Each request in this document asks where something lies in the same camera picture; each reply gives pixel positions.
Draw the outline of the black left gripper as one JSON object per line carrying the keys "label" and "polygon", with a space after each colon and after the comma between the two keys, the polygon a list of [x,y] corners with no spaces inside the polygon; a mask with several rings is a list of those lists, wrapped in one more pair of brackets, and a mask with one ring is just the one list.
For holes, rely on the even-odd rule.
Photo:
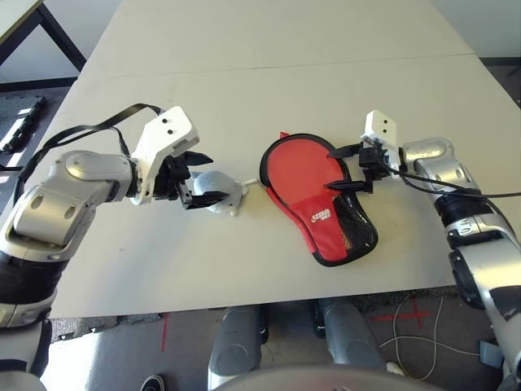
{"label": "black left gripper", "polygon": [[222,191],[206,191],[202,195],[191,194],[186,180],[190,178],[188,165],[211,164],[209,156],[193,151],[184,156],[167,156],[156,175],[156,199],[180,200],[184,209],[205,209],[222,202],[226,193]]}

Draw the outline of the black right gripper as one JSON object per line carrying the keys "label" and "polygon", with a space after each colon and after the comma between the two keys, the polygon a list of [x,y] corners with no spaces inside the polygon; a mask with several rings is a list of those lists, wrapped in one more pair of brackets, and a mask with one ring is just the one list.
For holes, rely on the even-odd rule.
{"label": "black right gripper", "polygon": [[356,143],[330,150],[327,156],[339,160],[358,155],[359,166],[364,174],[365,181],[333,181],[325,184],[324,187],[332,191],[361,191],[372,194],[374,191],[372,182],[391,175],[386,163],[386,152],[387,149],[383,147],[382,143]]}

